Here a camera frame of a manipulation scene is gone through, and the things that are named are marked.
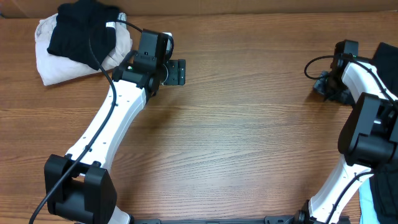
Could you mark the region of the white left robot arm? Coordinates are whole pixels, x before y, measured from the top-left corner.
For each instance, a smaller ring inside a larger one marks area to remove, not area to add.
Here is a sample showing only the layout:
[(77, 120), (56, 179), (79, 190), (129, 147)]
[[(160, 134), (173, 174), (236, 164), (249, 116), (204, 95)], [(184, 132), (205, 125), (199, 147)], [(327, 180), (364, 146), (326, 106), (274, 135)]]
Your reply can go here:
[(109, 91), (82, 137), (64, 156), (52, 154), (44, 165), (50, 214), (77, 223), (134, 223), (117, 207), (110, 172), (114, 157), (134, 118), (161, 85), (184, 85), (184, 60), (173, 60), (168, 32), (144, 29), (138, 50), (130, 51), (106, 75)]

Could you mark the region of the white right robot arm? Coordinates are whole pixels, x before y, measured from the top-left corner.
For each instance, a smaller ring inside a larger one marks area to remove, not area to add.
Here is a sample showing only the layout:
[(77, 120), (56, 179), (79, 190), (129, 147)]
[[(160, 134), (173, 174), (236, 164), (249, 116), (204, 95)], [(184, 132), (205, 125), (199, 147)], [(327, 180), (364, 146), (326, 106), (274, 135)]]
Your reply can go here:
[(314, 89), (322, 89), (326, 100), (346, 93), (354, 105), (338, 138), (337, 165), (294, 223), (348, 223), (340, 215), (354, 193), (377, 168), (397, 160), (397, 97), (379, 78), (373, 60), (359, 56), (358, 49), (357, 41), (338, 42), (330, 72), (315, 78)]

